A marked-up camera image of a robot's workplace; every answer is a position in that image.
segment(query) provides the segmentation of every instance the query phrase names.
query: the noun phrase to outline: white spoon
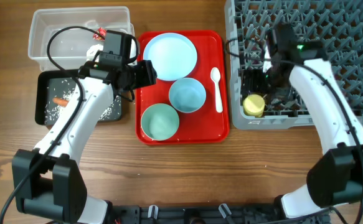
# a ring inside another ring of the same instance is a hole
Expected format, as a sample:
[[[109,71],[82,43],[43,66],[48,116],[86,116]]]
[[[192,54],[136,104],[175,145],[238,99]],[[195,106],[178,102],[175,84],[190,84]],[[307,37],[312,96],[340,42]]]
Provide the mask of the white spoon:
[[[219,88],[219,81],[220,81],[220,71],[218,68],[212,68],[210,72],[210,77],[214,82],[214,89],[215,89],[215,101],[216,101],[216,111],[218,113],[223,112],[223,103],[221,102],[221,95],[220,95],[220,88]]]

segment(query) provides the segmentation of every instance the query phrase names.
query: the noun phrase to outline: clear plastic container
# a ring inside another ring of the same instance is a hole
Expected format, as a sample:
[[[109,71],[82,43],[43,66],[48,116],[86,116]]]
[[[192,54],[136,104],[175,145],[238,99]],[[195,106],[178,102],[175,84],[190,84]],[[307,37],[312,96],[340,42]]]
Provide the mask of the clear plastic container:
[[[127,7],[39,9],[33,15],[28,56],[40,64],[42,71],[57,70],[47,57],[47,44],[58,30],[68,26],[84,26],[93,30],[102,27],[134,35]],[[89,31],[67,30],[53,40],[50,53],[63,68],[75,69],[86,62],[89,58],[87,50],[96,44],[103,45],[103,41],[94,40]]]

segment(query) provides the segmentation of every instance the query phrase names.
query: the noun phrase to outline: gray basket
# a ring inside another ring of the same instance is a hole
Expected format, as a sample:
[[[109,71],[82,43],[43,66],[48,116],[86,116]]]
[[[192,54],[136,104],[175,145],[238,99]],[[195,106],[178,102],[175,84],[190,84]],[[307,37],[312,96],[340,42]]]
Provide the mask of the gray basket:
[[[259,57],[260,51],[246,40],[263,40],[265,32],[279,22],[292,24],[300,41],[320,40],[346,100],[363,124],[363,1],[227,0],[224,11],[227,39],[238,37],[238,41],[229,45],[230,51],[236,54]],[[261,62],[253,65],[231,57],[233,125],[238,129],[312,125],[313,120],[299,98],[276,108],[266,105],[262,118],[245,115],[241,104],[241,75],[245,69],[261,67]]]

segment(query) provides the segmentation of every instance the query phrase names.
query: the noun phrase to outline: red object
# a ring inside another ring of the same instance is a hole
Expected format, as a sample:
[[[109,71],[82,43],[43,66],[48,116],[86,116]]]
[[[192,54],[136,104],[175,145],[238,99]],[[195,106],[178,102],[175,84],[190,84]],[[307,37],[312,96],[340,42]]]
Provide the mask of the red object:
[[[100,33],[104,37],[106,36],[106,30],[104,28],[101,28],[101,27],[98,28],[97,32]],[[93,39],[94,40],[104,40],[99,35],[96,35],[96,34],[93,35]]]
[[[165,32],[146,32],[139,37],[143,59],[144,49],[148,42]],[[175,31],[186,36],[195,45],[198,54],[194,70],[187,76],[200,81],[206,89],[206,101],[203,107],[193,113],[181,113],[180,126],[175,135],[165,141],[154,141],[147,137],[141,128],[141,117],[144,111],[153,104],[170,104],[169,90],[174,82],[156,80],[156,84],[136,90],[136,134],[140,141],[149,145],[161,144],[195,144],[223,141],[230,132],[229,111],[227,105],[226,77],[224,72],[223,43],[221,37],[212,30]],[[223,113],[216,112],[214,82],[210,78],[213,67],[220,70],[220,93]]]

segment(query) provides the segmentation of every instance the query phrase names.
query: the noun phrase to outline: wooden table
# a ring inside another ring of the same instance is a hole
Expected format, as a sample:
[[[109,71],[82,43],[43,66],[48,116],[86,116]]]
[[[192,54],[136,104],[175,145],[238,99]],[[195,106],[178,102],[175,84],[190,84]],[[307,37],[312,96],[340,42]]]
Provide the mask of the wooden table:
[[[137,37],[151,30],[211,29],[225,38],[225,1],[0,2],[7,3],[0,3],[0,210],[13,190],[14,153],[32,149],[47,132],[34,121],[40,70],[27,57],[34,11],[127,6]],[[119,122],[96,127],[80,163],[88,193],[115,205],[272,202],[277,195],[303,185],[307,171],[321,157],[313,127],[241,131],[232,126],[228,138],[220,144],[149,147],[134,133],[134,105],[125,103],[123,114]],[[348,205],[341,212],[351,223],[357,209],[358,204]],[[46,221],[18,213],[14,203],[6,215],[6,223]]]

